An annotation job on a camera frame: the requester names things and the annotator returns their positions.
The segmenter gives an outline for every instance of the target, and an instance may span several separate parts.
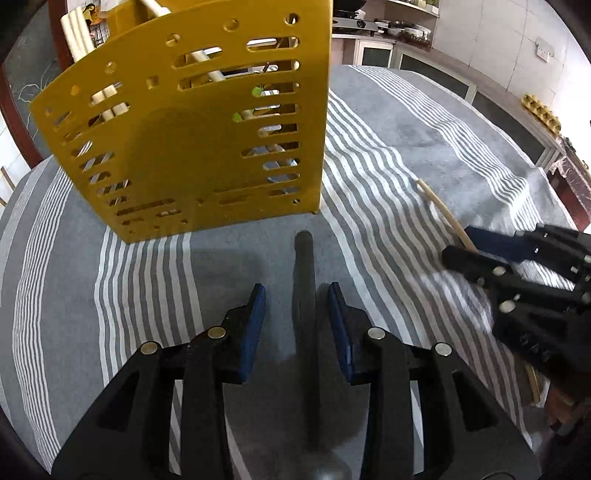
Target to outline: gas stove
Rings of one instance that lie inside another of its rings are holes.
[[[333,17],[333,32],[336,33],[355,33],[355,32],[369,32],[373,35],[379,30],[375,22],[368,22],[357,18],[342,18]]]

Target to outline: chalkboard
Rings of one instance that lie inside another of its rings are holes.
[[[45,139],[29,111],[29,103],[61,73],[53,46],[47,3],[33,16],[4,61],[4,72],[14,104],[43,158],[49,157]]]

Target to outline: perforated yellow panel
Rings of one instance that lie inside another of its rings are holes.
[[[149,20],[74,64],[31,111],[127,242],[316,212],[331,14],[319,0],[227,0]],[[247,45],[262,38],[276,40]],[[213,47],[210,60],[191,55]],[[216,70],[226,80],[212,82]],[[94,105],[111,85],[117,93]]]

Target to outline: electrical outlet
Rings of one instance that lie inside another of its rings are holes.
[[[550,57],[554,57],[554,47],[538,37],[535,40],[535,55],[547,63]]]

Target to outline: egg carton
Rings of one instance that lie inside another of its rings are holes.
[[[552,111],[540,102],[535,95],[526,93],[521,99],[521,104],[526,110],[532,113],[546,129],[555,137],[560,134],[562,125],[558,117]]]

